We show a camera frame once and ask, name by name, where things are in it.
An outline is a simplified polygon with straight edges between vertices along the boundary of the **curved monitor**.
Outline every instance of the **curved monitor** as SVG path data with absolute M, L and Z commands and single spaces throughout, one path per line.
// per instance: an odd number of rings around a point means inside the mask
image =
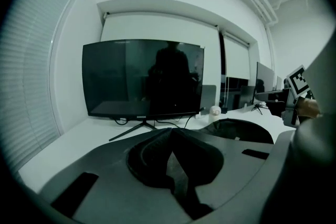
M 83 46 L 89 116 L 164 119 L 199 112 L 204 49 L 164 40 L 112 40 Z

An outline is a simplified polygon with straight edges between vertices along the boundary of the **monitor leg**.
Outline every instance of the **monitor leg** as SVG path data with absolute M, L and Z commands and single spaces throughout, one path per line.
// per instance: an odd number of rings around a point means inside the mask
M 142 126 L 148 127 L 148 128 L 150 128 L 150 129 L 152 129 L 152 130 L 156 130 L 156 128 L 155 128 L 153 125 L 149 124 L 149 123 L 145 120 L 145 121 L 141 122 L 140 124 L 138 124 L 137 126 L 134 126 L 133 128 L 129 129 L 128 131 L 123 132 L 122 134 L 119 134 L 119 135 L 117 135 L 117 136 L 115 136 L 115 137 L 109 139 L 109 141 L 113 141 L 113 140 L 115 140 L 115 139 L 117 139 L 117 138 L 120 138 L 120 137 L 126 135 L 126 134 L 129 134 L 129 133 L 133 132 L 134 130 L 139 129 L 139 128 L 142 127 Z

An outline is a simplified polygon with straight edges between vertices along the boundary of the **white desk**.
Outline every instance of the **white desk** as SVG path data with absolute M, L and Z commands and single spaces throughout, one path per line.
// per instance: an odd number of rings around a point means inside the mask
M 222 114 L 221 118 L 231 118 L 254 122 L 265 128 L 272 136 L 275 142 L 278 135 L 284 131 L 294 130 L 283 125 L 282 119 L 270 114 L 269 110 L 262 109 L 263 115 L 259 111 L 244 112 L 244 109 L 229 111 Z M 181 119 L 179 122 L 169 120 L 180 127 L 184 127 L 187 119 Z M 69 132 L 55 140 L 44 150 L 34 156 L 20 170 L 19 174 L 24 183 L 33 191 L 39 192 L 45 183 L 65 167 L 75 162 L 92 149 L 109 143 L 109 139 L 115 137 L 130 128 L 136 126 L 139 122 L 130 122 L 125 126 L 119 126 L 109 119 L 88 118 L 82 123 L 72 128 Z M 187 125 L 188 129 L 201 129 L 208 125 L 208 116 L 195 119 L 192 117 Z M 155 123 L 158 129 L 175 127 L 172 124 Z M 141 127 L 117 140 L 125 139 L 134 135 L 149 132 L 146 127 Z

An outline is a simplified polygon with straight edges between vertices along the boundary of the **white wall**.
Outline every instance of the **white wall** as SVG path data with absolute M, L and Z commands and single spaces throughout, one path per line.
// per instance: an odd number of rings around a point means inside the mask
M 76 0 L 65 19 L 57 42 L 51 82 L 54 114 L 60 129 L 66 132 L 87 117 L 82 91 L 82 45 L 99 40 L 102 30 L 96 3 L 109 0 Z M 251 35 L 258 45 L 258 59 L 271 67 L 266 32 L 259 18 L 240 0 L 176 0 L 203 8 L 231 21 Z
M 279 23 L 271 27 L 276 75 L 282 80 L 300 65 L 308 68 L 322 51 L 336 27 L 325 0 L 292 0 L 277 11 Z
M 221 53 L 215 27 L 180 16 L 124 13 L 108 16 L 103 28 L 101 41 L 116 39 L 170 40 L 201 46 L 204 48 L 203 84 L 216 85 L 216 104 L 219 104 Z
M 85 44 L 100 41 L 103 28 L 98 0 L 70 3 L 57 31 L 50 65 L 51 101 L 61 134 L 87 118 L 81 57 Z

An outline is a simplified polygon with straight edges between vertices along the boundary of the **desk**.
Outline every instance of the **desk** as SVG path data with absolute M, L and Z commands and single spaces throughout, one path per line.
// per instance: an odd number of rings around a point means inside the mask
M 247 110 L 232 110 L 227 114 L 222 114 L 221 119 L 230 118 L 254 122 L 265 128 L 271 134 L 274 142 L 280 133 L 295 130 L 294 128 L 284 126 L 282 119 L 271 115 L 269 110 L 262 109 L 263 115 L 257 110 L 252 112 L 250 110 L 251 107 L 247 108 Z M 184 127 L 187 118 L 183 118 L 179 122 L 175 120 L 169 121 L 175 123 L 177 126 Z M 38 193 L 45 183 L 65 167 L 83 157 L 94 148 L 106 143 L 113 143 L 113 141 L 109 142 L 110 138 L 129 130 L 137 124 L 138 122 L 132 121 L 125 126 L 120 126 L 109 119 L 88 118 L 34 156 L 19 170 L 19 174 L 23 182 Z M 187 128 L 201 129 L 207 125 L 208 115 L 200 119 L 192 117 L 188 122 Z M 156 122 L 155 127 L 162 129 L 175 126 Z M 148 128 L 141 127 L 115 141 L 149 131 Z

